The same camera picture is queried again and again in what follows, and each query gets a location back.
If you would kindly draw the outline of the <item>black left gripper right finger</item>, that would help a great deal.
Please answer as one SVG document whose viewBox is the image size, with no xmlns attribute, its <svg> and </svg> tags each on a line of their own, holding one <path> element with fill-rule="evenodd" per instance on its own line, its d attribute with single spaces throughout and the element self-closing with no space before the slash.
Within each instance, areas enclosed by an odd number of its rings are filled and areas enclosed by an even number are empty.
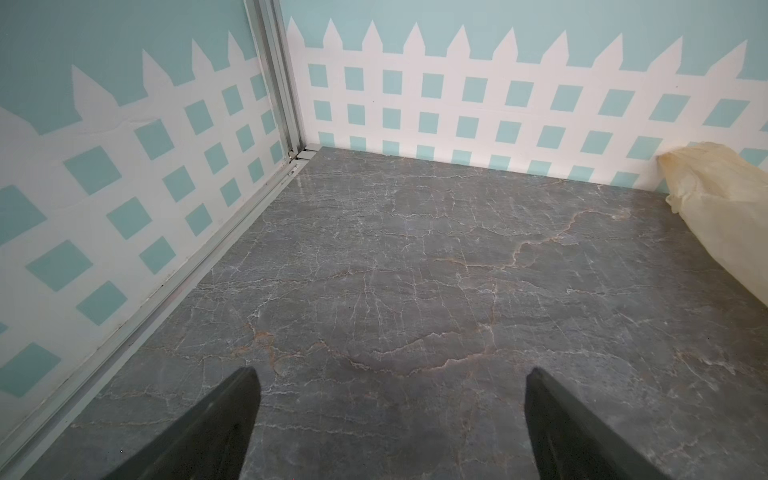
<svg viewBox="0 0 768 480">
<path fill-rule="evenodd" d="M 526 376 L 524 413 L 541 479 L 668 477 L 542 368 Z"/>
</svg>

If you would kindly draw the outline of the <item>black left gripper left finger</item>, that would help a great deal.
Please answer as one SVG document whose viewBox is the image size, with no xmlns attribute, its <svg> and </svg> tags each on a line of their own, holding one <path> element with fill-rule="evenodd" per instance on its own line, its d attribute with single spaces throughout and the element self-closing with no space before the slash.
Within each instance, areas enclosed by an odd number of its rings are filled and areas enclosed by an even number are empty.
<svg viewBox="0 0 768 480">
<path fill-rule="evenodd" d="M 260 406 L 252 367 L 228 376 L 108 479 L 238 479 Z"/>
</svg>

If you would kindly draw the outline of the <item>beige plastic bag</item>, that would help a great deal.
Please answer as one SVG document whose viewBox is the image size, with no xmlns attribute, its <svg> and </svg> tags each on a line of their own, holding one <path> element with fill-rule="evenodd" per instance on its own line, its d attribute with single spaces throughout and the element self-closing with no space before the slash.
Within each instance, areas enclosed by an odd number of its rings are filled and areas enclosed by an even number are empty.
<svg viewBox="0 0 768 480">
<path fill-rule="evenodd" d="M 731 148 L 703 142 L 657 158 L 671 210 L 710 256 L 767 302 L 767 173 Z"/>
</svg>

